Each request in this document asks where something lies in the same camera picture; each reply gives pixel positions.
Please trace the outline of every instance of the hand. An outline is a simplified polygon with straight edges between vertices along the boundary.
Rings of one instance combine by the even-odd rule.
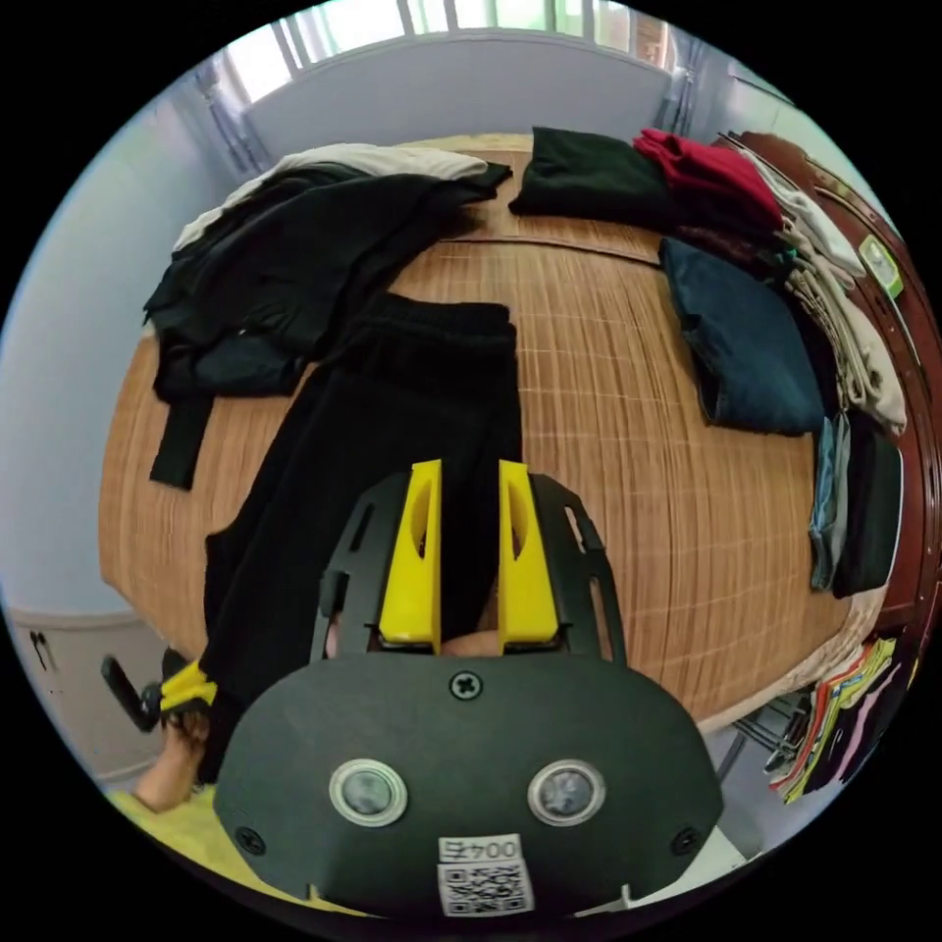
[[[327,632],[327,642],[324,646],[328,659],[337,656],[337,632],[340,622],[335,620]],[[496,631],[475,631],[470,635],[461,635],[452,638],[442,645],[442,655],[446,657],[497,657],[500,648],[497,642]]]
[[[206,751],[209,719],[197,712],[171,716],[163,733],[163,751],[133,791],[138,801],[158,813],[182,805],[192,794]]]

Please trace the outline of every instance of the floor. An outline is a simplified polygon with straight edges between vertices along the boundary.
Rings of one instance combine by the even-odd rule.
[[[782,724],[781,717],[769,709],[762,711],[760,721],[774,730]],[[706,737],[706,747],[715,767],[719,768],[735,736],[736,730],[727,727]],[[733,811],[732,817],[735,819],[735,812],[739,811],[752,821],[764,851],[770,851],[794,837],[834,801],[843,787],[840,782],[835,782],[785,805],[768,787],[768,778],[762,771],[767,758],[765,749],[752,741],[747,742],[723,781],[723,795],[728,808]],[[728,836],[733,843],[739,843],[739,835],[730,833]]]

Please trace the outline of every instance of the bamboo mat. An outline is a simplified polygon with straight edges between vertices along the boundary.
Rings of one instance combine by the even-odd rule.
[[[527,154],[497,143],[455,148],[515,169],[500,199],[475,209],[481,228],[429,249],[393,290],[510,308],[524,458],[578,493],[596,521],[631,665],[706,726],[729,722],[759,694],[819,675],[828,651],[869,630],[879,601],[809,589],[811,438],[705,424],[657,236],[516,219],[506,203]],[[168,643],[197,657],[204,538],[235,517],[289,400],[217,400],[185,494],[148,480],[166,417],[155,369],[155,342],[144,339],[105,454],[101,571]]]

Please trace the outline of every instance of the yellow sleeve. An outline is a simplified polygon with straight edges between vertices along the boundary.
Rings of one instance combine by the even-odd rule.
[[[309,906],[331,913],[346,913],[349,916],[367,915],[328,903],[327,900],[316,896],[313,891],[307,903],[302,903],[293,896],[288,896],[267,883],[263,883],[251,871],[232,841],[226,836],[223,825],[213,811],[212,788],[206,788],[178,808],[160,814],[151,811],[128,792],[109,792],[108,798],[126,818],[152,838],[160,841],[172,851],[189,858],[195,864],[205,866],[235,883],[240,883],[259,893],[297,903],[299,906]]]

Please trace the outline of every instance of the beige clothes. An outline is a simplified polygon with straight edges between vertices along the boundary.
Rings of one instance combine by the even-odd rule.
[[[901,435],[906,430],[906,401],[883,338],[847,296],[833,264],[814,250],[800,226],[786,223],[784,236],[799,251],[785,287],[831,343],[841,405],[854,405]]]
[[[863,278],[866,270],[857,251],[834,221],[810,196],[785,183],[751,150],[740,147],[740,153],[759,171],[779,206],[801,222],[815,251],[840,269],[850,279],[847,287],[852,288],[854,278]]]
[[[174,251],[195,242],[227,209],[247,199],[269,178],[318,164],[342,164],[371,177],[419,174],[439,180],[463,180],[465,177],[483,174],[488,169],[487,161],[480,157],[452,154],[450,151],[434,147],[380,147],[377,144],[328,144],[324,147],[314,147],[283,157],[271,170],[248,183],[243,183],[230,193],[222,206],[217,206],[187,223],[177,239],[177,244],[174,245]]]

